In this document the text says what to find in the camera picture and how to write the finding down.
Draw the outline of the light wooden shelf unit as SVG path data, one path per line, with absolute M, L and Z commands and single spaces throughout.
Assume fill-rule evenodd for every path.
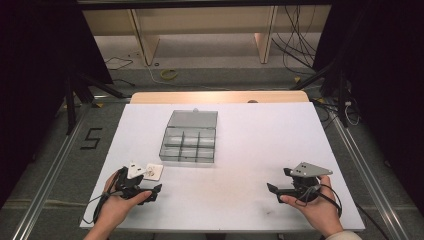
M 200 7 L 162 9 L 85 10 L 95 36 L 134 36 L 142 61 L 153 61 L 160 37 L 177 34 L 250 33 L 259 60 L 265 64 L 271 35 L 288 33 L 297 23 L 302 33 L 324 29 L 331 7 L 313 3 L 300 6 Z

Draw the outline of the small white square packet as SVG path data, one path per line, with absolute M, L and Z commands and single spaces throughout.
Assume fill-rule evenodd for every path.
M 146 171 L 143 176 L 146 180 L 159 181 L 163 172 L 163 168 L 163 165 L 149 163 L 146 166 Z

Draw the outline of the clear plastic compartment box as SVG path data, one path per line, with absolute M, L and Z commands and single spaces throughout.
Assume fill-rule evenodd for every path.
M 162 161 L 213 163 L 217 111 L 174 110 L 166 126 L 159 157 Z

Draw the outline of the person's right hand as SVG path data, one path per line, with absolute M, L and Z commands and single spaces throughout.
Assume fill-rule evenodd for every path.
M 337 207 L 325 198 L 319 196 L 309 203 L 302 203 L 295 197 L 288 195 L 282 195 L 280 199 L 299 210 L 310 225 L 318 230 L 323 237 L 328 238 L 344 231 L 338 216 Z

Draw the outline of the black curtain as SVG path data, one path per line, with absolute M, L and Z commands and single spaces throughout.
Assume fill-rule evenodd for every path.
M 424 0 L 329 0 L 314 68 L 329 64 L 361 11 L 343 72 L 385 160 L 424 216 Z
M 0 0 L 0 208 L 65 97 L 68 72 L 112 82 L 76 0 Z

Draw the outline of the black tripod stand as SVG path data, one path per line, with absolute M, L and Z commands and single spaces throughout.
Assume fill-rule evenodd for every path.
M 67 134 L 73 131 L 77 123 L 74 96 L 77 96 L 82 103 L 92 103 L 94 95 L 89 89 L 90 86 L 94 86 L 118 99 L 130 98 L 130 95 L 119 92 L 87 74 L 82 72 L 70 73 L 65 80 L 65 99 L 68 116 Z

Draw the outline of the metal floor rail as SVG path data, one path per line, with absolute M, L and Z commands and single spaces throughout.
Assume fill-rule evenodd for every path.
M 87 113 L 90 111 L 88 104 L 83 104 L 80 110 L 80 115 L 76 119 L 74 128 L 65 136 L 61 147 L 56 154 L 52 165 L 44 177 L 41 186 L 38 188 L 35 197 L 31 200 L 24 216 L 20 220 L 17 229 L 14 232 L 12 240 L 28 240 L 39 216 L 45 205 L 48 196 L 67 160 L 72 145 L 74 144 L 77 135 L 80 132 L 81 125 L 84 123 Z
M 384 221 L 391 240 L 410 240 L 406 232 L 406 228 L 402 225 L 401 219 L 391 205 L 388 197 L 377 182 L 371 168 L 368 166 L 366 159 L 355 142 L 351 132 L 339 120 L 335 113 L 331 113 L 332 123 L 335 125 L 339 135 L 342 138 L 361 179 L 363 180 L 373 202 Z

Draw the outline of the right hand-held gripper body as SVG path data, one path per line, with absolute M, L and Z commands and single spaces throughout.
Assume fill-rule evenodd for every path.
M 333 173 L 332 170 L 307 162 L 301 162 L 292 170 L 291 178 L 294 188 L 284 190 L 284 195 L 295 197 L 304 203 L 308 203 L 318 197 L 318 177 Z

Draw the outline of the wooden table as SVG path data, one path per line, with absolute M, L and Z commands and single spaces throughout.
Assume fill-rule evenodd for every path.
M 304 91 L 137 92 L 131 104 L 218 104 L 308 102 Z

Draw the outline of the person's left hand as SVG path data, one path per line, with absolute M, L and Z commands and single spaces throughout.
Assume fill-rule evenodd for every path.
M 110 196 L 103 204 L 95 226 L 108 231 L 114 230 L 125 220 L 133 207 L 147 200 L 151 194 L 151 191 L 144 191 L 130 199 Z

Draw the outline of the black metal stand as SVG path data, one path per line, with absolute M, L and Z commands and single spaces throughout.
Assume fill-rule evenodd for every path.
M 344 78 L 340 60 L 333 60 L 329 65 L 316 72 L 311 77 L 301 81 L 300 83 L 297 83 L 294 87 L 292 87 L 292 90 L 301 90 L 319 80 L 320 78 L 324 79 L 324 82 L 320 88 L 321 95 L 323 97 L 329 97 L 334 93 L 337 94 L 337 117 L 339 118 L 339 121 L 342 123 L 342 125 L 347 127 L 348 121 L 345 114 L 347 89 L 346 80 Z

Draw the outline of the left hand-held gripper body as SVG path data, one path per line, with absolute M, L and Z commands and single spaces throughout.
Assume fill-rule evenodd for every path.
M 144 178 L 146 170 L 134 162 L 128 167 L 124 166 L 118 171 L 118 180 L 115 183 L 115 190 L 124 199 L 130 199 L 144 192 L 139 184 Z

